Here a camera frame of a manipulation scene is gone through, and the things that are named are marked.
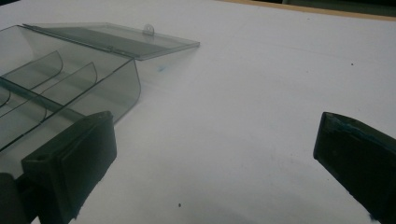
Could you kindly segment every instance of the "transparent plastic organizer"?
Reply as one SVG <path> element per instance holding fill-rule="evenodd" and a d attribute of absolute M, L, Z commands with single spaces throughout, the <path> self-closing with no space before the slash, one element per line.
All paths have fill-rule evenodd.
<path fill-rule="evenodd" d="M 0 32 L 0 64 L 0 151 L 17 155 L 92 113 L 116 121 L 140 94 L 133 58 L 21 26 Z"/>

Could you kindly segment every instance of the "white table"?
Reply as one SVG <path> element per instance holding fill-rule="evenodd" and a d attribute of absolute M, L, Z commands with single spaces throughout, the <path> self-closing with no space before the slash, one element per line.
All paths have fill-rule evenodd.
<path fill-rule="evenodd" d="M 119 155 L 73 223 L 371 223 L 312 154 L 323 111 L 396 136 L 394 21 L 208 0 L 0 7 L 0 29 L 83 21 L 201 47 L 137 62 Z"/>

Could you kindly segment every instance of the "wooden edge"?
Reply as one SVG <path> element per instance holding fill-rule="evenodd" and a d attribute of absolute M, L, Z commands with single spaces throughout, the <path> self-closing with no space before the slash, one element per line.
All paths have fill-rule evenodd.
<path fill-rule="evenodd" d="M 352 17 L 352 18 L 370 19 L 370 20 L 378 20 L 378 21 L 396 21 L 395 17 L 369 15 L 369 14 L 362 14 L 362 13 L 356 13 L 356 12 L 336 11 L 336 10 L 314 8 L 314 7 L 298 7 L 298 6 L 292 6 L 292 5 L 268 3 L 268 2 L 256 2 L 256 1 L 251 1 L 251 0 L 218 0 L 218 1 L 253 5 L 253 6 L 259 6 L 259 7 L 274 7 L 274 8 L 280 8 L 280 9 L 286 9 L 286 10 L 318 13 L 318 14 L 325 14 L 325 15 L 332 15 L 332 16 Z"/>

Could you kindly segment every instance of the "white surface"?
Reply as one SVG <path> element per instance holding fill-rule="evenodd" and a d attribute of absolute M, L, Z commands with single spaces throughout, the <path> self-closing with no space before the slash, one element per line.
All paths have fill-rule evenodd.
<path fill-rule="evenodd" d="M 73 223 L 371 223 L 312 153 L 323 111 L 396 136 L 395 22 L 204 0 L 0 7 L 0 29 L 71 21 L 201 42 L 137 63 L 119 156 Z"/>

